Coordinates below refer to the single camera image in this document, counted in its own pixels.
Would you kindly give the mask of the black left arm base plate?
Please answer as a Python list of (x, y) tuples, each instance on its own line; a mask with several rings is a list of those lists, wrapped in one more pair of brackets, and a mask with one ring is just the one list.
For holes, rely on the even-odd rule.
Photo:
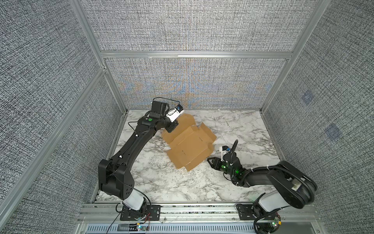
[(159, 221), (161, 215), (161, 205), (147, 205), (147, 208), (141, 208), (139, 211), (132, 210), (126, 206), (122, 208), (120, 220), (131, 222), (145, 222), (146, 218), (150, 221)]

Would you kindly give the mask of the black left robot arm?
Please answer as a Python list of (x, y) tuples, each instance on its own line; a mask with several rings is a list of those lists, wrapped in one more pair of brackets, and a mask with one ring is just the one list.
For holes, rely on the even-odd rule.
[(132, 166), (156, 133), (161, 129), (171, 133), (178, 126), (177, 119), (184, 112), (179, 101), (171, 108), (160, 99), (154, 98), (151, 110), (135, 122), (136, 127), (132, 129), (132, 135), (122, 148), (110, 159), (101, 160), (98, 164), (99, 190), (121, 199), (123, 208), (141, 217), (149, 214), (152, 204), (143, 192), (135, 189)]

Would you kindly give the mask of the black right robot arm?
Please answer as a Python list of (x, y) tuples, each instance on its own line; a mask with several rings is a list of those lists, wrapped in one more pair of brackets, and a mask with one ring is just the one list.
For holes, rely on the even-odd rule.
[(249, 188), (257, 185), (272, 185), (275, 190), (261, 194), (250, 208), (238, 206), (238, 212), (254, 219), (264, 215), (272, 217), (277, 209), (293, 207), (302, 209), (315, 201), (316, 183), (287, 161), (276, 165), (245, 169), (236, 153), (227, 153), (222, 158), (207, 159), (211, 168), (229, 176), (237, 187)]

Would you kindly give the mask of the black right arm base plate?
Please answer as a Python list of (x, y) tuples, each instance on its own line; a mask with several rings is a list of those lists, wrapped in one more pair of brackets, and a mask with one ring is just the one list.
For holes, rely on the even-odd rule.
[(250, 220), (254, 221), (256, 218), (264, 216), (261, 220), (271, 221), (274, 220), (276, 217), (276, 213), (280, 210), (280, 208), (275, 210), (275, 213), (270, 214), (270, 212), (265, 211), (259, 205), (251, 204), (236, 204), (236, 210), (238, 212), (240, 220)]

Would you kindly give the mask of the brown cardboard box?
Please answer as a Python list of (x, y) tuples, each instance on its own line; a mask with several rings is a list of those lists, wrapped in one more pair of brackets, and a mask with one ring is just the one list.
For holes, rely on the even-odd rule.
[(178, 126), (171, 132), (163, 130), (161, 137), (170, 147), (166, 151), (177, 169), (191, 171), (214, 151), (216, 135), (204, 124), (197, 126), (190, 114), (182, 114)]

